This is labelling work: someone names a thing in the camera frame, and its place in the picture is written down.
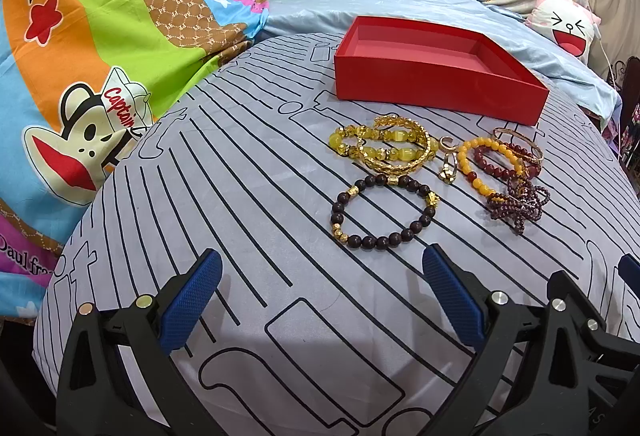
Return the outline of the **colourful monkey cartoon blanket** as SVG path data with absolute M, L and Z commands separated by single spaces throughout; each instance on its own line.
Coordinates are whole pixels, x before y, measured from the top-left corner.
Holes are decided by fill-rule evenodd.
M 106 178 L 267 16 L 267 0 L 1 0 L 2 315 L 38 315 Z

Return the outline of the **gold hoop earring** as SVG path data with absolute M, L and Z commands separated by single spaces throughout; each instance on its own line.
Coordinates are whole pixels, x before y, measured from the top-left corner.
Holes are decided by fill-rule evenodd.
M 454 138 L 449 136 L 442 136 L 439 139 L 439 150 L 446 154 L 455 154 L 458 152 L 459 145 L 454 141 Z

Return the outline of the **red cardboard tray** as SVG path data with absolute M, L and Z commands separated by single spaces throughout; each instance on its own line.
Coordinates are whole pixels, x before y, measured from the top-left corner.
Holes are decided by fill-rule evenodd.
M 358 16 L 334 55 L 341 100 L 410 104 L 533 126 L 547 86 L 486 35 L 443 24 Z

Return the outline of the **thin gold wire bangle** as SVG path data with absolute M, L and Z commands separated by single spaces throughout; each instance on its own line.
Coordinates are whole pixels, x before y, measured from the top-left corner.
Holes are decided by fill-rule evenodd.
M 503 138 L 506 137 L 518 140 L 521 144 L 526 144 L 528 148 L 524 154 L 524 159 L 526 159 L 527 162 L 537 165 L 541 165 L 542 162 L 544 162 L 544 150 L 517 130 L 512 130 L 512 128 L 507 127 L 495 127 L 491 132 L 491 137 L 498 141 L 502 141 Z

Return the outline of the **gold twisted bangle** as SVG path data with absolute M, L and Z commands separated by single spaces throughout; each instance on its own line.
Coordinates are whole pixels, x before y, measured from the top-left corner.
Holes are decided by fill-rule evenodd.
M 361 162 L 385 175 L 408 175 L 436 156 L 437 140 L 418 122 L 399 115 L 382 115 L 371 126 L 356 128 Z

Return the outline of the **pink cat face cushion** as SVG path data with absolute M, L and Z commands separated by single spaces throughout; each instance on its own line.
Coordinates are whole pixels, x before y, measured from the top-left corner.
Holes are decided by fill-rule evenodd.
M 590 47 L 601 19 L 574 0 L 536 0 L 526 26 L 582 63 L 588 62 Z

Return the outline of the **light blue pillow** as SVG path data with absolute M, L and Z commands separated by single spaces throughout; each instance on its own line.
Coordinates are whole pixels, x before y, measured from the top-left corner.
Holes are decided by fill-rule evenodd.
M 358 16 L 433 22 L 480 32 L 603 124 L 620 122 L 623 100 L 581 61 L 524 24 L 524 18 L 478 0 L 270 0 L 258 40 L 305 33 L 344 35 Z

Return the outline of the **garnet small bead strand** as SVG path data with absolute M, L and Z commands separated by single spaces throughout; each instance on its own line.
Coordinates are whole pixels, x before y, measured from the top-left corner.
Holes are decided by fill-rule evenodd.
M 521 236 L 526 222 L 538 222 L 549 200 L 547 188 L 533 185 L 526 178 L 514 177 L 506 183 L 506 193 L 488 196 L 487 208 L 492 219 L 502 220 L 514 234 Z

